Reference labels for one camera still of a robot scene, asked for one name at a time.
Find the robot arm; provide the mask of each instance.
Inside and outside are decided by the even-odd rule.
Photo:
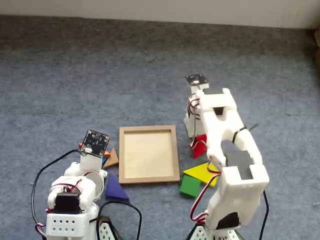
[[[108,135],[88,130],[83,140],[80,163],[73,162],[64,176],[55,180],[48,196],[47,240],[96,240],[95,219],[107,172],[101,169],[109,143]]]
[[[218,189],[207,206],[205,225],[211,234],[226,236],[226,232],[250,223],[269,176],[230,90],[212,91],[203,78],[200,74],[187,77],[193,93],[189,104],[193,103],[194,114],[186,114],[184,123],[189,137],[193,137],[193,133],[195,136],[206,134],[207,157],[221,170]],[[223,140],[232,141],[239,151],[223,152]]]

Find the gray carpet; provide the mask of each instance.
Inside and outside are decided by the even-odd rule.
[[[0,17],[0,235],[40,239],[30,210],[32,183],[49,161],[74,149],[87,129],[110,134],[118,151],[120,126],[176,125],[180,171],[192,159],[183,118],[190,93],[184,76],[204,73],[230,88],[251,126],[270,176],[264,239],[316,239],[320,224],[320,85],[316,45],[306,30],[227,25]],[[36,213],[45,223],[52,181],[74,154],[40,178]],[[118,168],[110,170],[117,174]],[[193,227],[193,199],[178,183],[128,185],[143,214],[140,239],[183,240]],[[198,211],[214,193],[207,191]],[[104,211],[124,239],[135,239],[131,209]],[[265,204],[240,229],[256,240]]]

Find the wire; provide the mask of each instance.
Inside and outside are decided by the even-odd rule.
[[[190,101],[190,97],[188,98],[188,105],[187,105],[187,111],[188,111],[189,114],[191,113],[190,107],[192,107],[193,109],[195,108],[194,106],[192,106],[191,103],[192,103],[193,101],[199,100],[199,98],[195,98],[195,99],[193,99],[193,100]]]
[[[262,223],[262,226],[261,226],[259,240],[262,240],[262,236],[264,234],[267,218],[268,218],[268,215],[269,215],[269,203],[268,203],[267,194],[266,194],[265,190],[263,191],[263,197],[264,197],[266,209],[265,209],[265,215],[264,215],[263,223]]]
[[[69,183],[57,183],[57,184],[53,185],[53,186],[50,188],[50,190],[55,189],[56,186],[71,187],[69,190],[67,189],[67,192],[72,192],[74,189],[77,189],[77,190],[79,191],[79,193],[81,194],[80,189],[77,187],[78,182],[76,183],[76,185],[69,184]]]
[[[189,143],[189,147],[192,148],[193,147],[193,142],[194,140],[196,139],[196,120],[193,121],[194,122],[194,126],[193,126],[193,136],[190,140],[190,143]]]
[[[236,140],[236,136],[239,132],[241,132],[242,130],[247,129],[247,126],[244,125],[243,127],[241,127],[240,129],[238,129],[237,131],[234,132],[233,137],[232,137],[232,143],[235,144],[235,140]]]
[[[208,161],[208,164],[206,165],[206,170],[209,172],[209,173],[212,173],[212,174],[221,174],[221,171],[215,171],[215,170],[211,170],[209,165],[211,163],[211,157],[209,158],[209,161]]]
[[[52,214],[54,212],[52,208],[47,208],[45,211],[47,214]]]
[[[192,107],[193,109],[195,109],[197,106],[199,106],[199,103],[196,103],[194,106],[192,105],[192,103],[193,103],[194,101],[198,101],[199,99],[200,99],[200,98],[193,99],[193,100],[190,101],[189,104],[188,104],[188,111],[189,111],[189,113],[191,113],[192,115],[200,116],[199,114],[197,114],[197,113],[195,113],[195,112],[192,112],[192,111],[191,111],[191,108],[190,108],[190,107]]]
[[[258,127],[259,126],[259,123],[255,123],[255,124],[253,124],[251,127],[249,127],[249,132],[251,132],[253,129],[255,129],[256,127]]]
[[[192,149],[192,150],[195,149],[196,146],[198,145],[198,143],[203,143],[205,146],[207,146],[207,144],[206,144],[205,141],[203,141],[203,140],[198,140],[198,141],[196,141],[195,144],[191,147],[191,149]]]
[[[99,213],[98,213],[98,216],[96,217],[96,224],[95,224],[97,240],[100,240],[99,219],[101,218],[101,212],[104,209],[104,207],[106,205],[108,205],[108,204],[123,204],[123,205],[127,205],[127,206],[133,208],[134,210],[136,210],[138,212],[138,214],[139,214],[139,227],[138,227],[138,232],[136,234],[136,240],[138,240],[139,236],[140,236],[140,230],[141,230],[142,214],[141,214],[140,210],[136,206],[133,206],[132,204],[127,203],[127,202],[123,202],[123,201],[107,201],[107,202],[105,202],[104,204],[101,205]]]
[[[212,181],[216,178],[220,176],[220,174],[217,174],[217,175],[214,175],[211,177],[211,179],[208,181],[208,183],[204,186],[204,188],[202,189],[202,191],[200,192],[199,196],[196,198],[196,200],[194,201],[194,204],[192,205],[191,207],[191,211],[190,211],[190,218],[192,221],[197,221],[197,222],[201,222],[203,221],[204,219],[202,217],[208,215],[207,212],[203,212],[203,213],[200,213],[198,216],[196,217],[193,217],[194,216],[194,212],[198,206],[198,203],[200,202],[201,198],[203,197],[203,195],[205,194],[207,188],[209,187],[209,185],[212,183]]]
[[[39,222],[34,226],[36,232],[42,236],[43,240],[47,239],[47,236],[45,235],[45,233],[41,229],[41,227],[45,227],[45,226],[46,225],[43,225],[42,223],[39,223]]]
[[[78,152],[80,153],[82,156],[83,156],[83,153],[79,150],[79,149],[73,149],[71,151],[68,151],[67,153],[63,154],[62,156],[58,157],[56,160],[48,163],[47,165],[45,165],[43,168],[40,169],[40,171],[37,173],[35,179],[34,179],[34,183],[33,183],[33,186],[32,186],[32,191],[31,191],[31,212],[32,212],[32,217],[33,217],[33,220],[35,222],[35,224],[38,224],[39,221],[36,217],[36,211],[35,211],[35,192],[36,192],[36,186],[37,186],[37,182],[38,182],[38,179],[40,177],[40,174],[46,169],[48,168],[49,166],[51,166],[52,164],[55,164],[56,162],[60,161],[61,159],[65,158],[66,156],[68,156],[69,154],[72,154],[72,153],[75,153],[75,152]]]
[[[78,183],[80,183],[82,181],[82,179],[80,178],[76,184],[69,190],[70,192],[72,192],[75,188],[77,188]]]

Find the red wire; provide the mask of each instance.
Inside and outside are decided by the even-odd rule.
[[[194,201],[194,204],[192,205],[191,211],[190,211],[190,218],[192,221],[199,221],[199,219],[201,219],[203,216],[208,215],[207,212],[203,212],[200,213],[198,216],[193,217],[195,209],[198,206],[198,203],[200,202],[201,198],[203,197],[203,195],[205,194],[207,188],[209,187],[209,185],[212,183],[212,181],[216,178],[220,176],[220,174],[214,175],[211,177],[211,179],[209,180],[209,182],[204,186],[204,188],[202,189],[202,191],[200,192],[199,196],[196,198],[196,200]]]
[[[53,187],[55,187],[55,186],[67,186],[67,187],[76,188],[76,189],[81,193],[80,189],[79,189],[77,186],[73,185],[73,184],[69,184],[69,183],[57,183],[57,184],[51,186],[51,188],[53,188]]]
[[[42,231],[41,227],[45,227],[46,225],[43,225],[42,223],[37,223],[34,228],[38,234],[40,234],[42,237],[47,238],[46,234]]]
[[[198,219],[198,222],[202,222],[202,221],[205,221],[205,217],[200,217],[199,219]]]
[[[212,173],[212,174],[221,174],[220,171],[215,171],[215,170],[211,170],[209,168],[209,165],[210,165],[211,161],[208,162],[207,166],[206,166],[206,170],[209,172],[209,173]]]
[[[76,182],[76,184],[70,189],[69,192],[72,192],[72,191],[77,187],[78,183],[80,183],[81,181],[82,181],[82,179],[79,179],[79,180]]]
[[[54,212],[54,210],[52,208],[47,208],[45,211],[47,214],[51,214]]]

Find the white plastic bracket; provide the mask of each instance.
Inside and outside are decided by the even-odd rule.
[[[99,234],[101,240],[116,240],[109,224],[103,222],[99,227]]]
[[[213,235],[203,226],[197,226],[190,240],[240,240],[234,230],[226,231],[223,235]]]
[[[77,240],[96,239],[96,222],[89,223],[97,217],[99,207],[92,203],[81,214],[56,214],[49,213],[46,217],[45,233],[47,240],[64,240],[65,237]]]

